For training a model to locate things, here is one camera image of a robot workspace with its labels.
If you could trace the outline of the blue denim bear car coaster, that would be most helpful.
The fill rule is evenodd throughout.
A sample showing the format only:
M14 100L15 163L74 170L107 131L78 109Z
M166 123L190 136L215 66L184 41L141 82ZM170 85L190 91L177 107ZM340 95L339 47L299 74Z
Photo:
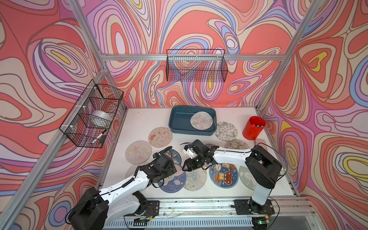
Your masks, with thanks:
M209 176L216 186L225 189L234 187L239 180L239 173L236 166L229 163L210 166Z

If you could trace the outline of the white butterfly star coaster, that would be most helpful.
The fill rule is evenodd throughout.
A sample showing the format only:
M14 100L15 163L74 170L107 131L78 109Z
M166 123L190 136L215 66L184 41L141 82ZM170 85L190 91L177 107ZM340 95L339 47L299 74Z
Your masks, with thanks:
M190 118L190 124L195 129L207 130L213 125L213 118L209 113L200 111Z

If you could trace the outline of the purple good luck bunny coaster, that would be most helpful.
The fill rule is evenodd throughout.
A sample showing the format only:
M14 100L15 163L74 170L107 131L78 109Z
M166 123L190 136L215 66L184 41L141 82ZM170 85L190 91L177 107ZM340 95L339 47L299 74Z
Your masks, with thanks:
M159 188L166 193L176 193L186 184L186 173L171 175L158 183Z

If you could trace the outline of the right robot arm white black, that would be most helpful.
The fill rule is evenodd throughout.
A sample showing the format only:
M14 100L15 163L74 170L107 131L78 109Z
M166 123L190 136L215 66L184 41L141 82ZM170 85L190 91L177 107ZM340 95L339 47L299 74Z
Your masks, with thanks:
M255 145L251 149L226 149L219 146L209 148L200 140L185 144L183 153L189 158L184 161L183 171L191 172L204 165L229 163L248 168L256 185L251 201L264 206L278 181L282 164L265 148Z

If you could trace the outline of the blue denim bears moon coaster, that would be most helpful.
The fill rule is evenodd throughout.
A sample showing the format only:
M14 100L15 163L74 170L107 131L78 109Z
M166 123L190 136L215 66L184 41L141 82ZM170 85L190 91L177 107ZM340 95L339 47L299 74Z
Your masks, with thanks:
M164 152L164 154L166 154L167 156L169 156L170 158L172 158L173 162L177 165L181 165L182 164L182 158L181 155L174 149L169 149L167 151Z

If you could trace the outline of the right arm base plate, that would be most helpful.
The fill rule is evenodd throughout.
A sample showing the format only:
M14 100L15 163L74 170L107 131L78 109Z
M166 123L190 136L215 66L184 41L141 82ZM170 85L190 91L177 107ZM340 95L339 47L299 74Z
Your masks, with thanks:
M231 205L236 210L237 215L264 215L271 216L275 214L272 202L270 199L266 200L264 205L259 205L250 199L237 199Z

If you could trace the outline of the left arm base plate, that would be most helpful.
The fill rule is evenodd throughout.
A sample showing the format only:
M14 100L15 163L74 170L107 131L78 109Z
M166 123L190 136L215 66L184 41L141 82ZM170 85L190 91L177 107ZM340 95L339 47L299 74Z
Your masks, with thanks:
M148 200L145 205L140 205L135 213L127 214L127 217L154 218L159 215L160 201Z

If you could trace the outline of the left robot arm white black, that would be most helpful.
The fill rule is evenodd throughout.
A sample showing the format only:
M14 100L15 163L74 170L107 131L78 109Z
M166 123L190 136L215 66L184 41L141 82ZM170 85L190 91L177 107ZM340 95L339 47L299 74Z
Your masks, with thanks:
M101 190L88 189L66 214L65 222L75 230L101 230L105 224L126 215L154 218L159 201L148 201L141 193L149 186L163 184L165 178L177 172L173 159L162 150L153 161L138 166L133 175Z

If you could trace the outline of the white blue butterfly coaster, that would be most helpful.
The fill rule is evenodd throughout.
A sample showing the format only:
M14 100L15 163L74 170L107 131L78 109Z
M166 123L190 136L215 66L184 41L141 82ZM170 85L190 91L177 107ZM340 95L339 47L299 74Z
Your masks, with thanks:
M191 172L186 172L186 183L184 189L188 191L200 190L207 181L207 172L203 169L196 169Z

